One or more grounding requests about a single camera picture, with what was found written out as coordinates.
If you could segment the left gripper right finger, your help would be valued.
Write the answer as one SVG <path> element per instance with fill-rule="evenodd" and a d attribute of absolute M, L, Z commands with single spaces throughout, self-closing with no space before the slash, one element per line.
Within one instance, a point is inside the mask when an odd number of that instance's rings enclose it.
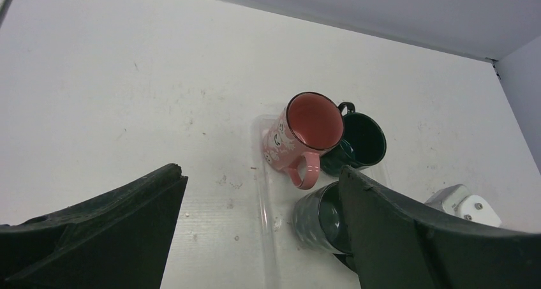
<path fill-rule="evenodd" d="M 445 214 L 351 168 L 338 181 L 362 288 L 539 288 L 540 235 Z"/>

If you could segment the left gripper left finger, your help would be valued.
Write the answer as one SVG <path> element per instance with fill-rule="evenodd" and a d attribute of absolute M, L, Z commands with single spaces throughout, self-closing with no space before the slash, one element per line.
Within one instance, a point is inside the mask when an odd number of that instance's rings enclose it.
<path fill-rule="evenodd" d="M 2 288 L 159 288 L 188 178 L 170 163 L 124 186 L 1 226 Z"/>

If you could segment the grey mug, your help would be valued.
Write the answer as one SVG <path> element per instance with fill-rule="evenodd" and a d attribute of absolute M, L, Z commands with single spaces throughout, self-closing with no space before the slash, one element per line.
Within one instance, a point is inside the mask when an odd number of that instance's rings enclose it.
<path fill-rule="evenodd" d="M 292 226 L 303 245 L 334 255 L 355 272 L 338 184 L 332 182 L 299 199 L 293 207 Z"/>

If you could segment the dark green mug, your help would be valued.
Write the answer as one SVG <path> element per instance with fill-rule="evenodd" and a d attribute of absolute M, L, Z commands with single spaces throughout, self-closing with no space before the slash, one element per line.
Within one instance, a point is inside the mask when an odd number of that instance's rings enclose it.
<path fill-rule="evenodd" d="M 363 170 L 378 164 L 387 151 L 387 141 L 378 123 L 356 111 L 351 102 L 338 105 L 343 115 L 344 135 L 340 143 L 320 158 L 321 169 L 338 177 L 341 169 L 350 166 Z"/>

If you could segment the pink ghost pattern mug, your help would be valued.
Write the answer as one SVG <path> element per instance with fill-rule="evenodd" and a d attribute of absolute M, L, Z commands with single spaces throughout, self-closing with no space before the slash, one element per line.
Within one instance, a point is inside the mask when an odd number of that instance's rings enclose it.
<path fill-rule="evenodd" d="M 341 111 L 323 94 L 295 95 L 262 138 L 262 154 L 276 171 L 287 174 L 296 188 L 315 186 L 320 158 L 343 138 Z"/>

